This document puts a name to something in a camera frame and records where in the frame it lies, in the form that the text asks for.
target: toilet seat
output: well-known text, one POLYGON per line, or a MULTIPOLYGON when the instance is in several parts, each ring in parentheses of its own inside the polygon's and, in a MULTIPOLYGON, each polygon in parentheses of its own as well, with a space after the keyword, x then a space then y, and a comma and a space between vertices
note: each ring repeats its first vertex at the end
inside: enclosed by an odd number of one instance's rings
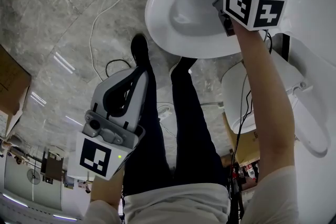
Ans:
POLYGON ((216 58, 240 52, 236 36, 228 37, 214 0, 148 0, 145 21, 158 46, 179 56, 216 58))

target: floor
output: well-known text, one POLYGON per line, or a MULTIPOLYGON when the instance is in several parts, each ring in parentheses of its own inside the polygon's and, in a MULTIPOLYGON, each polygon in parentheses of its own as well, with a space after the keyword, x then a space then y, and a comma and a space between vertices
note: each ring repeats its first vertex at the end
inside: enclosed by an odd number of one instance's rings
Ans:
MULTIPOLYGON (((24 114, 13 132, 36 146, 56 145, 73 151, 82 130, 99 78, 91 66, 88 40, 92 22, 116 0, 0 0, 0 43, 32 76, 24 114)), ((160 49, 150 38, 144 21, 147 0, 122 0, 99 17, 92 37, 95 65, 103 78, 112 59, 134 65, 130 41, 135 33, 149 38, 150 60, 157 80, 158 102, 172 103, 169 69, 178 57, 160 49)), ((192 78, 201 103, 221 101, 220 79, 240 55, 198 60, 192 78)), ((126 68, 110 65, 109 73, 126 68)), ((230 149, 216 106, 204 107, 213 142, 220 155, 230 149)), ((167 160, 176 154, 176 118, 162 121, 167 160)))

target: shirt sleeve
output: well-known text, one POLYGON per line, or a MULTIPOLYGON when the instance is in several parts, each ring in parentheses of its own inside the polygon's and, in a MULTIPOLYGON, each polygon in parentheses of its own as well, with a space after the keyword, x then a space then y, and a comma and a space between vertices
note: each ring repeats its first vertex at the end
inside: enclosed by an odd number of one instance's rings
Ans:
POLYGON ((288 166, 260 181, 240 224, 298 222, 296 171, 288 166))
POLYGON ((85 214, 84 224, 120 224, 118 211, 104 201, 93 201, 85 214))

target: brown box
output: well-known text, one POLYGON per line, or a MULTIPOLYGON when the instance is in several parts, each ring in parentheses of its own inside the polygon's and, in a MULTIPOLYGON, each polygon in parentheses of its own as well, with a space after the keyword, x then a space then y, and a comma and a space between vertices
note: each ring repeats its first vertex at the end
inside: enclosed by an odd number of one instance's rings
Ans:
MULTIPOLYGON (((231 130, 225 113, 223 113, 223 121, 234 149, 236 147, 237 134, 231 130)), ((240 135, 235 158, 240 166, 246 166, 260 159, 258 134, 255 130, 240 135)))
POLYGON ((0 45, 0 137, 5 139, 22 115, 31 76, 0 45))

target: leg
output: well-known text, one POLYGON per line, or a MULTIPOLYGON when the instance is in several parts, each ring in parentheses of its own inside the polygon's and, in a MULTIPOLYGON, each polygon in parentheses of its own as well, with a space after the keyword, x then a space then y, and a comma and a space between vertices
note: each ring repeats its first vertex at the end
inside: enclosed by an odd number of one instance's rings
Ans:
POLYGON ((189 68, 196 59, 182 58, 171 74, 177 118, 177 185, 216 183, 226 186, 226 173, 207 129, 189 68))
POLYGON ((139 122, 146 134, 125 164, 124 196, 164 188, 172 183, 156 109, 156 81, 145 38, 137 35, 132 41, 131 49, 136 64, 146 67, 149 83, 139 122))

